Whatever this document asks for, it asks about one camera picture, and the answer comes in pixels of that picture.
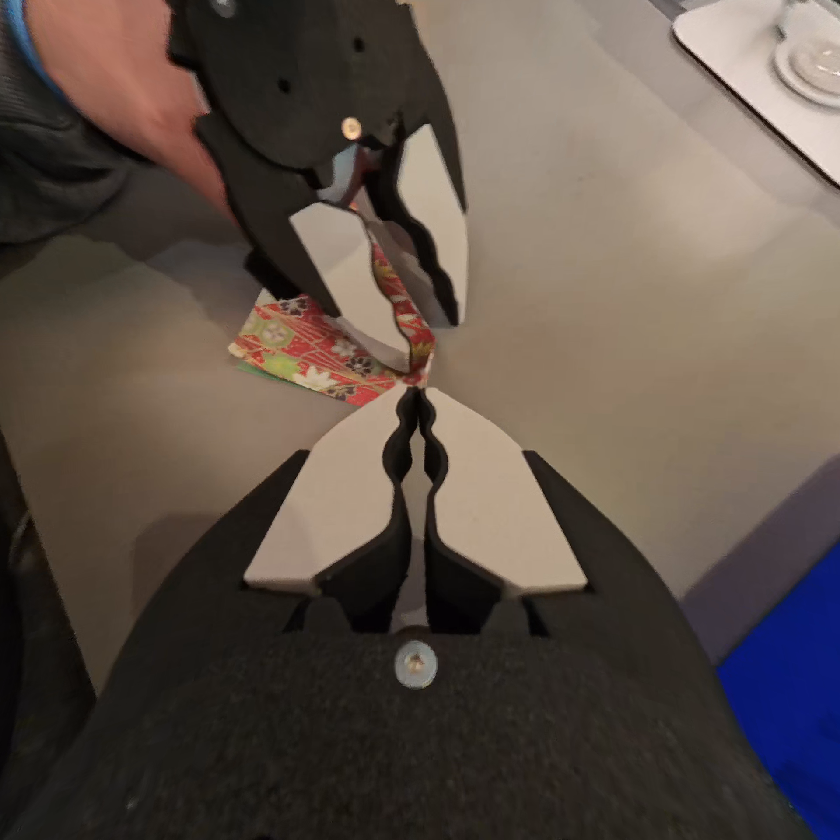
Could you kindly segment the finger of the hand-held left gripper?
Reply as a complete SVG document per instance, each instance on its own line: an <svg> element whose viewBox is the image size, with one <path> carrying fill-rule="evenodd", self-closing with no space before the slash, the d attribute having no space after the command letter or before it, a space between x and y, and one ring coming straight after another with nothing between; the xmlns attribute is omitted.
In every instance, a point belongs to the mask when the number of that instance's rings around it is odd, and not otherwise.
<svg viewBox="0 0 840 840"><path fill-rule="evenodd" d="M424 123L383 150L366 172L364 188L374 215L392 236L397 262L420 292L419 307L433 325L458 327L465 319L469 274L466 205L459 193L459 156L450 173L446 143Z"/></svg>
<svg viewBox="0 0 840 840"><path fill-rule="evenodd" d="M326 293L323 312L361 349L400 374L420 372L425 357L400 326L375 271L373 243L354 211L314 203L290 217L290 225Z"/></svg>

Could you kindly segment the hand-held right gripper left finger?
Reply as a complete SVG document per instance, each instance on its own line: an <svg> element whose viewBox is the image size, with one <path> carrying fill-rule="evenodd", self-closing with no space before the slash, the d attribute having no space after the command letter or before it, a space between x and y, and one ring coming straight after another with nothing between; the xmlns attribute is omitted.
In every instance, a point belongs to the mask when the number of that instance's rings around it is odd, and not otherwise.
<svg viewBox="0 0 840 840"><path fill-rule="evenodd" d="M414 386L396 385L305 454L244 574L251 589L328 597L358 632L387 632L411 559L403 480Z"/></svg>

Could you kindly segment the wooden book stand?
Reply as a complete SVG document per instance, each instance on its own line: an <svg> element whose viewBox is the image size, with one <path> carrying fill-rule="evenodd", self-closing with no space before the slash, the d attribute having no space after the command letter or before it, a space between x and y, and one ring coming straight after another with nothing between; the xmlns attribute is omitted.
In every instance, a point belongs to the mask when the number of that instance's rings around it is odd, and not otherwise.
<svg viewBox="0 0 840 840"><path fill-rule="evenodd" d="M839 186L838 2L719 1L687 9L675 41Z"/></svg>

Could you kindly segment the red floral green-backed origami paper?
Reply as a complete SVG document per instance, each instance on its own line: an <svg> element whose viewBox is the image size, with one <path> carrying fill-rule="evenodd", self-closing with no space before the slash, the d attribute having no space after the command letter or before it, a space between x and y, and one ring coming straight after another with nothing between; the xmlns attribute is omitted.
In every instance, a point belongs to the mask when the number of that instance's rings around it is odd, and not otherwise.
<svg viewBox="0 0 840 840"><path fill-rule="evenodd" d="M374 278L409 339L413 367L408 374L362 350L310 297L278 301L265 290L228 347L239 367L351 406L365 406L401 382L425 385L436 349L433 332L378 243L373 244L373 258Z"/></svg>

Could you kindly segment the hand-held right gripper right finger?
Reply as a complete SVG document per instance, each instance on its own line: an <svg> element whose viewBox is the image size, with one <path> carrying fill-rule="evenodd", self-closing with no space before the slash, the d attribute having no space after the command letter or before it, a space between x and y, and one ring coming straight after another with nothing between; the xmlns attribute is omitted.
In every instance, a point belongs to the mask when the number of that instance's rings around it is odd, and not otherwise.
<svg viewBox="0 0 840 840"><path fill-rule="evenodd" d="M587 578L522 447L437 388L420 393L427 618L479 632L496 605L580 592Z"/></svg>

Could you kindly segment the person's left hand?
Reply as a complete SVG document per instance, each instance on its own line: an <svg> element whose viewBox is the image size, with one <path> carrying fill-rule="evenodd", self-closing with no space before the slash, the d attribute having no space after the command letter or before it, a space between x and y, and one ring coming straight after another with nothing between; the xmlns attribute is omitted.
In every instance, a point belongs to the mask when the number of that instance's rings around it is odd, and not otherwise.
<svg viewBox="0 0 840 840"><path fill-rule="evenodd" d="M178 176L230 221L224 184L194 133L206 112L167 55L164 1L35 1L24 20L46 75L113 140Z"/></svg>

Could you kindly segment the blue plastic bin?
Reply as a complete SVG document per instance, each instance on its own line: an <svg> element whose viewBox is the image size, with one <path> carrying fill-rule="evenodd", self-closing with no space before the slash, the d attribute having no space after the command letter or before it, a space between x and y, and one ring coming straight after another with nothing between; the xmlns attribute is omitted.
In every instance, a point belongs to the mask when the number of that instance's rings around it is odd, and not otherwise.
<svg viewBox="0 0 840 840"><path fill-rule="evenodd" d="M817 838L839 838L839 545L717 674L765 769Z"/></svg>

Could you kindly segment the blue wristband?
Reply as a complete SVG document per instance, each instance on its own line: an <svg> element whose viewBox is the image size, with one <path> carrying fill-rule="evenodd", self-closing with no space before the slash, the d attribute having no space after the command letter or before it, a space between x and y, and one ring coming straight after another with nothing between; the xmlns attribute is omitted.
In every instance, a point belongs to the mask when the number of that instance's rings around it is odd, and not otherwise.
<svg viewBox="0 0 840 840"><path fill-rule="evenodd" d="M3 3L3 14L9 34L26 66L35 73L60 103L68 105L66 95L47 73L30 34L26 18L26 1L4 1Z"/></svg>

